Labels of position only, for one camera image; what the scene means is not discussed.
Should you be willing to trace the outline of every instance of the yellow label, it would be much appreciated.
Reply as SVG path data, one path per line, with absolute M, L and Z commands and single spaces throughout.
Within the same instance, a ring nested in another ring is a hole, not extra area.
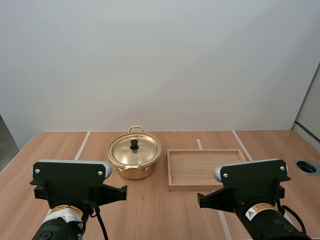
M 67 209 L 68 208 L 68 205 L 59 205 L 59 206 L 56 206 L 55 208 L 53 208 L 52 209 L 52 211 L 50 212 L 50 214 L 53 214 L 53 213 L 55 213 L 55 212 L 58 212 L 58 211 L 60 211 L 60 210 L 62 210 L 62 209 Z M 82 216 L 83 216 L 83 212 L 79 209 L 79 208 L 77 208 L 77 207 L 75 207 L 75 206 L 70 206 L 70 208 L 76 213 L 76 214 L 78 214 L 78 216 L 80 217 L 80 218 L 82 218 Z
M 258 203 L 256 205 L 254 205 L 253 210 L 255 210 L 255 212 L 258 214 L 264 210 L 277 210 L 274 206 L 272 206 L 269 203 Z
M 277 211 L 277 209 L 269 203 L 258 203 L 256 205 L 250 207 L 249 210 L 246 211 L 245 215 L 251 221 L 255 215 L 257 215 L 258 213 L 260 213 L 264 210 Z

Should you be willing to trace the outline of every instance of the pot lid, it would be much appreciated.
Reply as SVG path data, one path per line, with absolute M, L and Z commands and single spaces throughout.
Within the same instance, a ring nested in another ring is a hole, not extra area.
M 131 132 L 133 128 L 140 128 L 141 131 Z M 159 158 L 161 149 L 156 137 L 145 133 L 141 126 L 132 126 L 127 134 L 113 140 L 108 148 L 108 156 L 118 167 L 145 167 Z

